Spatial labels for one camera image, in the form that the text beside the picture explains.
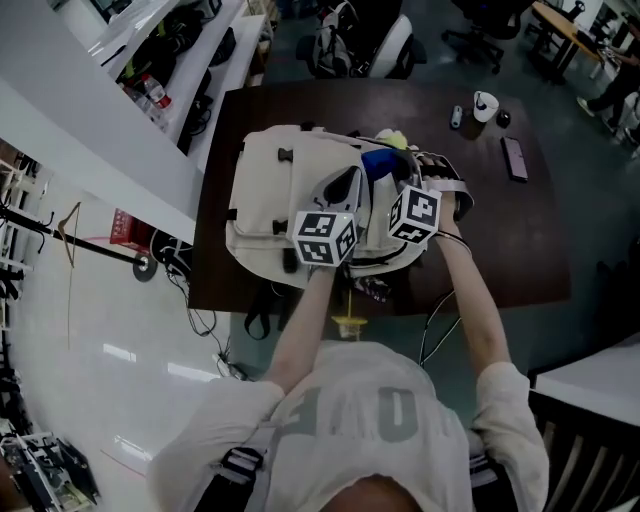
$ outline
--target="white t-shirt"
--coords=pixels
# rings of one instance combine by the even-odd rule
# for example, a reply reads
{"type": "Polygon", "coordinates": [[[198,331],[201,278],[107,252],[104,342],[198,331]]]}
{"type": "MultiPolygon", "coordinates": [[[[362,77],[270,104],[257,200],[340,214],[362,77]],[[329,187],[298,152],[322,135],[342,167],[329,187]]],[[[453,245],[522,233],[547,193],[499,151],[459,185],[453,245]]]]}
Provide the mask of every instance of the white t-shirt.
{"type": "MultiPolygon", "coordinates": [[[[541,511],[549,465],[528,393],[515,366],[491,365],[478,379],[472,428],[504,465],[518,509],[541,511]]],[[[151,463],[160,510],[182,510],[207,465],[265,421],[278,425],[266,512],[316,512],[374,474],[393,478],[422,510],[473,510],[469,439],[477,436],[467,437],[417,364],[377,343],[324,347],[287,396],[271,382],[212,381],[187,427],[151,463]]]]}

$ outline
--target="dark wooden table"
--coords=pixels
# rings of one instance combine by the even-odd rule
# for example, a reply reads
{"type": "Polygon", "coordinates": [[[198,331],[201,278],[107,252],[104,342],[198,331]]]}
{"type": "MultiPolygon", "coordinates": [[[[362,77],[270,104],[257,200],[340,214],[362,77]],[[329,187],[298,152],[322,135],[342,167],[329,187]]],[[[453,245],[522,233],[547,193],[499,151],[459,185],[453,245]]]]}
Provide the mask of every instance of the dark wooden table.
{"type": "MultiPolygon", "coordinates": [[[[522,103],[508,97],[499,100],[511,114],[507,129],[499,128],[495,120],[482,129],[467,114],[460,130],[452,131],[451,110],[454,105],[470,109],[472,90],[350,79],[228,92],[202,186],[189,306],[247,312],[260,279],[237,263],[225,247],[224,223],[236,156],[248,133],[305,121],[314,121],[334,133],[359,130],[366,136],[395,128],[421,149],[446,155],[476,200],[460,229],[498,307],[568,299],[569,266],[549,170],[522,103]],[[503,136],[520,141],[528,183],[509,179],[500,145],[503,136]]],[[[379,304],[355,293],[354,314],[425,313],[451,287],[435,243],[418,265],[383,277],[392,286],[392,300],[379,304]]]]}

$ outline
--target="white bottle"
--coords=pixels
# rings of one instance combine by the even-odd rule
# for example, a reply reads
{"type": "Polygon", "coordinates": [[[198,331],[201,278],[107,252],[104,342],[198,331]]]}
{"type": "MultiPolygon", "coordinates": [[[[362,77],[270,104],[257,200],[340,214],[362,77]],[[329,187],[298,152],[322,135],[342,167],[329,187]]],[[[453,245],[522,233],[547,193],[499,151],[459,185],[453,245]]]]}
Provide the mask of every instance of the white bottle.
{"type": "Polygon", "coordinates": [[[163,133],[167,131],[167,121],[164,118],[164,114],[162,111],[156,107],[149,98],[147,98],[144,94],[139,93],[135,89],[131,87],[127,87],[124,84],[122,85],[122,90],[131,98],[131,100],[138,106],[140,110],[144,112],[144,114],[151,119],[153,124],[155,124],[160,131],[163,133]]]}

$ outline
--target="floor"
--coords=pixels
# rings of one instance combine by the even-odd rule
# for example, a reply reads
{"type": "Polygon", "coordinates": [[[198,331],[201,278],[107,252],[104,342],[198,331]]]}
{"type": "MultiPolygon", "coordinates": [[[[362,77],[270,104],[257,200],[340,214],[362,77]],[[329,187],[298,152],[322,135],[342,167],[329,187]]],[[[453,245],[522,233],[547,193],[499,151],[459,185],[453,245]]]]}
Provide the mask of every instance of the floor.
{"type": "MultiPolygon", "coordinates": [[[[405,0],[403,8],[429,58],[410,80],[519,97],[547,158],[558,222],[566,232],[572,300],[502,311],[516,364],[526,371],[592,349],[595,264],[622,259],[636,234],[640,163],[630,161],[630,151],[612,142],[601,124],[576,105],[576,94],[596,93],[597,84],[587,79],[591,64],[578,56],[567,71],[566,86],[545,84],[524,55],[533,41],[519,37],[501,43],[503,70],[494,76],[482,63],[456,63],[455,52],[440,40],[445,28],[467,26],[448,0],[405,0]]],[[[309,77],[294,52],[298,37],[313,26],[309,20],[281,24],[267,82],[309,77]]],[[[43,174],[39,181],[45,179],[43,174]]],[[[113,208],[55,176],[39,216],[55,211],[59,220],[77,201],[82,201],[78,236],[106,244],[113,208]]],[[[184,425],[206,383],[218,377],[212,358],[216,341],[192,331],[181,292],[162,272],[140,284],[130,265],[80,249],[69,308],[70,265],[62,244],[50,240],[39,255],[36,249],[32,241],[27,261],[35,271],[24,282],[9,337],[30,415],[42,429],[66,437],[87,455],[103,494],[101,511],[152,511],[144,480],[148,460],[184,425]]],[[[212,313],[204,312],[203,318],[212,322],[212,313]]],[[[230,336],[233,357],[259,372],[277,334],[255,342],[244,333],[242,320],[218,313],[214,332],[223,344],[230,336]]],[[[438,318],[430,335],[436,338],[450,321],[438,318]]],[[[415,358],[423,323],[422,317],[377,319],[364,337],[415,358]]],[[[427,363],[427,371],[441,399],[468,422],[473,379],[459,331],[427,363]]]]}

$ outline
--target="bottle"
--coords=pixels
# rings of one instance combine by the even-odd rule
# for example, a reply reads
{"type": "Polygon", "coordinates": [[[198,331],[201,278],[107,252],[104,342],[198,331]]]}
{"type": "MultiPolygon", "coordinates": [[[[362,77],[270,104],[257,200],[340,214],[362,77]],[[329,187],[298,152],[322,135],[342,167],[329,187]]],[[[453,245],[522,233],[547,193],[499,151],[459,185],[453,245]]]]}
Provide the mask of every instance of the bottle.
{"type": "Polygon", "coordinates": [[[144,84],[144,90],[147,96],[156,104],[156,107],[165,109],[171,105],[171,98],[167,96],[164,88],[155,78],[145,73],[142,75],[142,83],[144,84]]]}
{"type": "Polygon", "coordinates": [[[121,87],[125,94],[131,98],[138,108],[142,110],[149,119],[151,119],[153,124],[160,128],[161,132],[164,133],[167,131],[168,124],[164,118],[164,114],[152,101],[149,100],[149,98],[124,84],[121,84],[121,87]]]}

